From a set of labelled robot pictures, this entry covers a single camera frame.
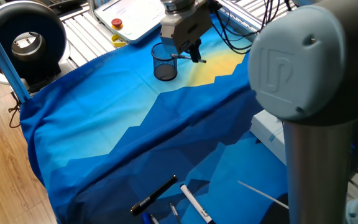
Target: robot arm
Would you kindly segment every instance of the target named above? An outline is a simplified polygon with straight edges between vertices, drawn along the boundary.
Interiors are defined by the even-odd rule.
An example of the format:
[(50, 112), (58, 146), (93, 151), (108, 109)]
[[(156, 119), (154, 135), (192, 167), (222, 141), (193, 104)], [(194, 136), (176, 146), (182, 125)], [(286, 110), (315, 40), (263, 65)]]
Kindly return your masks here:
[[(205, 1), (162, 2), (164, 46), (200, 59), (198, 40), (211, 27)], [(269, 23), (257, 36), (250, 85), (284, 122), (291, 224), (343, 224), (358, 119), (358, 1), (297, 2), (318, 3)]]
[(170, 54), (190, 54), (193, 62), (201, 59), (200, 37), (212, 27), (206, 0), (161, 0), (166, 16), (161, 20), (161, 40)]

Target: white stick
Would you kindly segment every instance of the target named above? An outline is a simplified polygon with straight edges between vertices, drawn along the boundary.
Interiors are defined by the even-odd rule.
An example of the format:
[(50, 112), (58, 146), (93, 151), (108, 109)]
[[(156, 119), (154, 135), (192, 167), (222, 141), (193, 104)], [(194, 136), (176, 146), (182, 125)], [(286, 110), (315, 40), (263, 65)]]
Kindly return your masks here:
[(261, 194), (261, 195), (263, 195), (263, 196), (269, 198), (270, 200), (272, 200), (272, 201), (274, 201), (275, 203), (277, 203), (277, 204), (283, 206), (284, 208), (290, 209), (290, 208), (288, 207), (288, 205), (285, 205), (285, 204), (282, 203), (281, 201), (279, 201), (279, 200), (277, 200), (277, 199), (275, 199), (275, 198), (273, 198), (273, 197), (271, 197), (271, 196), (269, 196), (269, 195), (267, 195), (267, 194), (265, 194), (265, 193), (263, 193), (263, 192), (261, 192), (261, 191), (255, 189), (255, 188), (253, 188), (253, 187), (251, 187), (251, 186), (249, 186), (249, 185), (247, 185), (247, 184), (241, 182), (240, 180), (238, 180), (238, 182), (239, 182), (241, 185), (244, 185), (244, 186), (248, 187), (249, 189), (253, 190), (254, 192), (257, 192), (258, 194)]

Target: pen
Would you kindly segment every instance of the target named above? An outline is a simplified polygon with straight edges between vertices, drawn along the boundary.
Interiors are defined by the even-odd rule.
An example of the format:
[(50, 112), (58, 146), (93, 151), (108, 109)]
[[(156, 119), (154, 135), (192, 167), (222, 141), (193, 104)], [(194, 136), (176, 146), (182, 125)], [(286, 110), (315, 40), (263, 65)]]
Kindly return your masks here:
[(157, 219), (154, 217), (153, 214), (150, 214), (150, 218), (152, 219), (152, 221), (154, 222), (154, 224), (160, 224)]
[(143, 224), (151, 224), (150, 215), (147, 212), (142, 214), (142, 220), (143, 220)]
[(178, 223), (181, 224), (178, 211), (175, 209), (175, 206), (173, 206), (172, 202), (169, 202), (169, 206), (171, 206), (172, 213), (175, 216), (175, 218), (178, 220)]
[(186, 185), (182, 184), (180, 190), (185, 194), (186, 198), (194, 206), (197, 212), (203, 217), (204, 221), (208, 224), (215, 224), (214, 220), (206, 213), (205, 209), (197, 202), (197, 199), (194, 198), (193, 194), (187, 189)]
[(161, 196), (165, 191), (167, 191), (174, 183), (177, 181), (177, 176), (174, 175), (171, 179), (165, 182), (161, 187), (147, 196), (145, 199), (137, 202), (132, 208), (131, 213), (133, 215), (138, 215), (143, 212), (151, 203), (155, 202), (156, 199)]

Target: white box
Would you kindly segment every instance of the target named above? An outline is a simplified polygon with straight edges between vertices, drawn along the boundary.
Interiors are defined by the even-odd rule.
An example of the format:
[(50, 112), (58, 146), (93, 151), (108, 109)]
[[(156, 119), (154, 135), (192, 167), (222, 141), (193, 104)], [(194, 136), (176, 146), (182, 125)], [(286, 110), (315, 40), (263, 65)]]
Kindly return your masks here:
[(263, 110), (252, 118), (251, 123), (250, 131), (252, 134), (254, 134), (280, 161), (287, 165), (282, 122), (269, 112)]

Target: black marker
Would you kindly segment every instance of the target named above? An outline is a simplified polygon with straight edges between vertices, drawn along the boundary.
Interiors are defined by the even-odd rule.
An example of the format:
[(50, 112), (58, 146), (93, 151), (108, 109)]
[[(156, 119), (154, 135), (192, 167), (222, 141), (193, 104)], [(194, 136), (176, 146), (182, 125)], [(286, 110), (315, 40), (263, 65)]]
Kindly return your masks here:
[(138, 215), (138, 214), (142, 213), (151, 203), (155, 202), (159, 196), (161, 196), (174, 183), (176, 183), (177, 180), (178, 180), (177, 176), (174, 175), (165, 184), (163, 184), (161, 187), (159, 187), (157, 190), (155, 190), (155, 192), (151, 193), (149, 196), (147, 196), (145, 199), (141, 200), (140, 202), (137, 202), (136, 205), (134, 205), (131, 208), (131, 213), (133, 215)]

